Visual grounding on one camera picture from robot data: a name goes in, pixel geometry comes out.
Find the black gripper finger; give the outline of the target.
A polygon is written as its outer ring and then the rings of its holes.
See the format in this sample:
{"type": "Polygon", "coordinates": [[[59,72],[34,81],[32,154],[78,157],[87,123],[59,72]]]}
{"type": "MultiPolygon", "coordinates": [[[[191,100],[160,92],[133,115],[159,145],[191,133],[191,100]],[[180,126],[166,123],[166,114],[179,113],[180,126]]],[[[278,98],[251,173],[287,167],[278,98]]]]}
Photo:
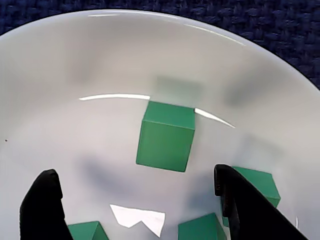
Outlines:
{"type": "Polygon", "coordinates": [[[305,240],[306,237],[241,173],[226,164],[214,167],[214,192],[232,240],[305,240]]]}
{"type": "Polygon", "coordinates": [[[65,221],[63,193],[54,169],[42,171],[32,183],[19,209],[21,240],[71,240],[65,221]]]}

